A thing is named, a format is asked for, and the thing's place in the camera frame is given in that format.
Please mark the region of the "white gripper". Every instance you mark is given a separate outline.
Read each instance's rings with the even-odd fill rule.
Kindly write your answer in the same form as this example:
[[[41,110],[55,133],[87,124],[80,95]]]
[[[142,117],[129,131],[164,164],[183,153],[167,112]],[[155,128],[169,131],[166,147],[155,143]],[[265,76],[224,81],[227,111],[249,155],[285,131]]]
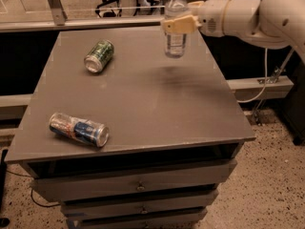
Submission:
[[[198,17],[184,15],[163,19],[161,28],[167,33],[189,34],[199,30],[207,36],[222,37],[225,10],[231,0],[207,0],[188,3],[189,8],[197,8]]]

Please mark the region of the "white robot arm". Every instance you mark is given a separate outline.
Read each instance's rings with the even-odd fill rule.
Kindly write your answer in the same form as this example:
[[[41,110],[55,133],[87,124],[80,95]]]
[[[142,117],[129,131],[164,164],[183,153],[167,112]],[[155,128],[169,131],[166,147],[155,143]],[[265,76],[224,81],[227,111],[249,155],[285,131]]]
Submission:
[[[292,47],[305,61],[305,0],[207,0],[163,19],[169,33],[196,30],[212,37],[235,36],[267,49]]]

